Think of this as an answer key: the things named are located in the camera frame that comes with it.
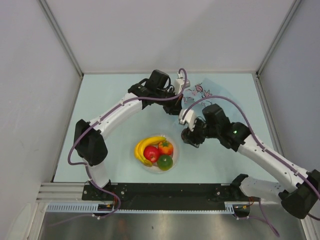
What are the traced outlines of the orange red fake peach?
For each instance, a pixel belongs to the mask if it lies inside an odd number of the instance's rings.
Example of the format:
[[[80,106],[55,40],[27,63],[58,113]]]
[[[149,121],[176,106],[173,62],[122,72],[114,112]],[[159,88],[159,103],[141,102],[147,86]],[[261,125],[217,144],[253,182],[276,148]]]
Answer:
[[[172,155],[174,147],[171,142],[164,140],[158,143],[157,149],[161,155]]]

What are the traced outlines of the light blue plastic bag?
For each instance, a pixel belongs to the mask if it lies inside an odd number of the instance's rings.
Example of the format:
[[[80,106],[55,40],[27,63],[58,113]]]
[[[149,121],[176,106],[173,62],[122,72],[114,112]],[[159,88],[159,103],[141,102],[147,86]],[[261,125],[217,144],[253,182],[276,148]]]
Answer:
[[[241,106],[241,103],[226,88],[215,83],[209,78],[204,78],[200,83],[187,88],[183,92],[181,106],[183,109],[187,109],[194,102],[210,96],[221,96],[228,98],[235,102],[241,109],[243,108]],[[230,122],[241,122],[243,124],[246,124],[246,121],[238,108],[231,102],[222,98],[208,98],[202,100],[201,102],[193,106],[192,110],[195,112],[197,117],[204,118],[202,110],[205,107],[213,104],[217,104],[223,109]]]

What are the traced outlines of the green fake fruit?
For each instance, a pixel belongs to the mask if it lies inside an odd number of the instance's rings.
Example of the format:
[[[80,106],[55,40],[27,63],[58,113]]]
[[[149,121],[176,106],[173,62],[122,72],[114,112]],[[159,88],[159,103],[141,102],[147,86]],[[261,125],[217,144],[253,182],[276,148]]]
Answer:
[[[157,166],[162,171],[167,171],[173,167],[173,159],[170,155],[163,154],[157,160]]]

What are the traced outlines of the red fake apple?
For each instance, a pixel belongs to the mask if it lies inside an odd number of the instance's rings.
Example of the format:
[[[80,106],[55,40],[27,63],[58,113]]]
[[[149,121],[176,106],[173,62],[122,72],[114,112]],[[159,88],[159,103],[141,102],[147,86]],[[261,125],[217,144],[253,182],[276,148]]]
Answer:
[[[156,163],[160,157],[160,152],[157,147],[150,145],[144,149],[143,156],[151,163]]]

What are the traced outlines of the yellow fake fruit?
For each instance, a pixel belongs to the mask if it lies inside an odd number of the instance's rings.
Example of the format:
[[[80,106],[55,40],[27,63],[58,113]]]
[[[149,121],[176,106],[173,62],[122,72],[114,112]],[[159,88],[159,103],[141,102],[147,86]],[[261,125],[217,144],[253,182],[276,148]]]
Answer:
[[[155,147],[155,145],[158,145],[160,142],[163,142],[165,140],[166,138],[164,136],[151,136],[141,140],[134,148],[135,158],[138,159],[146,167],[152,167],[154,161],[157,161],[160,156],[160,152]],[[151,147],[151,154],[147,154],[147,158],[145,157],[145,149],[147,149],[148,147]]]

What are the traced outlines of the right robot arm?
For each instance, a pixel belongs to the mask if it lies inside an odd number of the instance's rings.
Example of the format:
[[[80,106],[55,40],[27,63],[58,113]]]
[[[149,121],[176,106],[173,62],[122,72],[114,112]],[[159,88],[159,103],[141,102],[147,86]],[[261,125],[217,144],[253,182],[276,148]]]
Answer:
[[[241,122],[230,122],[218,104],[202,110],[204,119],[191,109],[183,109],[179,123],[187,125],[181,133],[184,143],[198,148],[205,139],[217,139],[226,149],[239,153],[262,167],[276,181],[255,179],[246,174],[232,181],[231,196],[242,201],[245,197],[258,197],[281,206],[292,216],[304,219],[320,198],[320,172],[308,171],[262,143]]]

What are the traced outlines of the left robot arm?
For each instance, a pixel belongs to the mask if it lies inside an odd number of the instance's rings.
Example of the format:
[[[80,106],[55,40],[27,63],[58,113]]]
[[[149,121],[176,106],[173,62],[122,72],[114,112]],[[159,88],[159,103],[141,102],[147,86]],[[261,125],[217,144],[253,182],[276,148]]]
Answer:
[[[171,82],[168,74],[154,70],[150,77],[132,85],[124,97],[111,109],[91,121],[79,120],[75,126],[72,150],[82,158],[89,181],[94,185],[93,194],[100,200],[110,196],[110,179],[104,160],[108,155],[105,143],[110,133],[129,117],[147,106],[158,104],[171,116],[182,110],[183,91],[190,85],[187,72],[180,68],[178,78]]]

